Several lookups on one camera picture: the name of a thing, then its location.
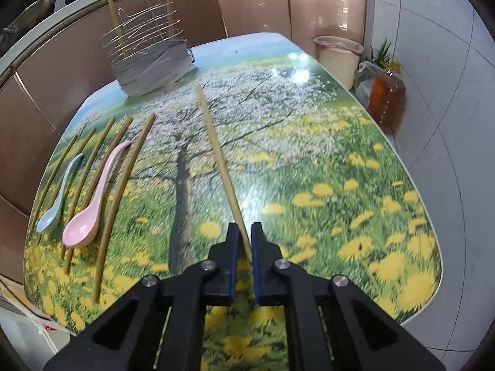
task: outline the plastic bag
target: plastic bag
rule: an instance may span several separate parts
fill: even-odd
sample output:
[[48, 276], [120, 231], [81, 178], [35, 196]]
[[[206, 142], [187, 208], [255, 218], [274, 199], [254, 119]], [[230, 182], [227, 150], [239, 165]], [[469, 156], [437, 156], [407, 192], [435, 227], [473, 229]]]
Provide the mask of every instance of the plastic bag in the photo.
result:
[[375, 77], [382, 71], [383, 68], [370, 61], [363, 61], [359, 64], [355, 75], [354, 92], [356, 93], [357, 100], [359, 100], [364, 108], [368, 107]]

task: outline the spoon handle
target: spoon handle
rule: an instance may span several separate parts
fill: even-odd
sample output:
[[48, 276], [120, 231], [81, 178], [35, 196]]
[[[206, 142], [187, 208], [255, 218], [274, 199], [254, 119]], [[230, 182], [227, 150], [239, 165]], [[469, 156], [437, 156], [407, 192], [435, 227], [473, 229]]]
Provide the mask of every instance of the spoon handle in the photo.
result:
[[74, 158], [69, 162], [67, 165], [67, 168], [65, 169], [65, 173], [63, 174], [63, 179], [62, 183], [60, 184], [60, 189], [58, 191], [57, 199], [55, 200], [54, 206], [55, 205], [61, 205], [62, 204], [62, 199], [65, 193], [65, 185], [67, 184], [67, 180], [75, 168], [75, 165], [84, 157], [84, 153], [80, 153], [77, 156], [74, 156]]
[[91, 204], [90, 204], [90, 205], [98, 205], [98, 211], [100, 210], [100, 207], [101, 207], [101, 201], [103, 198], [103, 192], [105, 191], [106, 183], [108, 182], [108, 179], [110, 178], [110, 173], [112, 170], [113, 162], [115, 162], [115, 159], [120, 154], [122, 149], [129, 146], [130, 143], [131, 143], [130, 141], [122, 142], [121, 144], [117, 145], [115, 147], [115, 149], [112, 151], [112, 153], [110, 153], [110, 155], [108, 156], [108, 159], [105, 163], [105, 167], [103, 168], [103, 171], [101, 172], [100, 181], [98, 182], [98, 185], [96, 187], [95, 195], [93, 196], [93, 200], [91, 201]]

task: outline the pink spoon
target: pink spoon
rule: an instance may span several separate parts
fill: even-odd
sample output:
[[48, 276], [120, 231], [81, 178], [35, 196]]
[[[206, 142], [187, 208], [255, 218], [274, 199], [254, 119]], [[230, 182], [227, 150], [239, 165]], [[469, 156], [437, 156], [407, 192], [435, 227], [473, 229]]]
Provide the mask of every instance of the pink spoon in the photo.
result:
[[85, 210], [74, 216], [63, 231], [62, 242], [65, 246], [69, 248], [85, 247], [96, 237], [100, 225], [103, 192], [110, 177], [113, 162], [122, 149], [129, 146], [130, 143], [130, 141], [122, 142], [108, 156], [91, 203]]

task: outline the spoon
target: spoon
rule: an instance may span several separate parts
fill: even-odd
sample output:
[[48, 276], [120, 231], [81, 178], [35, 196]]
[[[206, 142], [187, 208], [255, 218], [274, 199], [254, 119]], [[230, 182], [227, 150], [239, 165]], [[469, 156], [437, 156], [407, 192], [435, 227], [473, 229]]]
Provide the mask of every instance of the spoon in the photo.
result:
[[65, 169], [65, 173], [63, 175], [62, 184], [60, 185], [60, 190], [57, 195], [57, 199], [54, 202], [54, 205], [46, 211], [46, 213], [41, 216], [41, 219], [38, 221], [36, 225], [36, 231], [38, 233], [51, 233], [55, 230], [58, 222], [60, 221], [60, 214], [62, 213], [62, 201], [65, 191], [65, 184], [67, 184], [67, 180], [71, 172], [75, 169], [75, 165], [83, 158], [84, 153], [80, 153], [75, 156], [67, 165]]
[[91, 203], [86, 209], [74, 216], [63, 231], [62, 243], [65, 246], [69, 248], [85, 247], [96, 237], [98, 227], [100, 226], [103, 193], [110, 177], [113, 162], [115, 162], [122, 149], [129, 146], [130, 143], [130, 141], [122, 142], [108, 156]]

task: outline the tree trunk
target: tree trunk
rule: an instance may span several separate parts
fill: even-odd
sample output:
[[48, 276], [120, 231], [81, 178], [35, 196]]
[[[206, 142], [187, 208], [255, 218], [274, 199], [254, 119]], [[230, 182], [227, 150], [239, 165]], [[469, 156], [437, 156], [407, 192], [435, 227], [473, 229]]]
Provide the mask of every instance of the tree trunk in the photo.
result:
[[170, 230], [168, 248], [168, 267], [177, 275], [192, 265], [192, 219], [191, 190], [189, 180], [189, 162], [187, 146], [183, 146], [177, 155], [177, 182], [175, 184], [175, 216]]

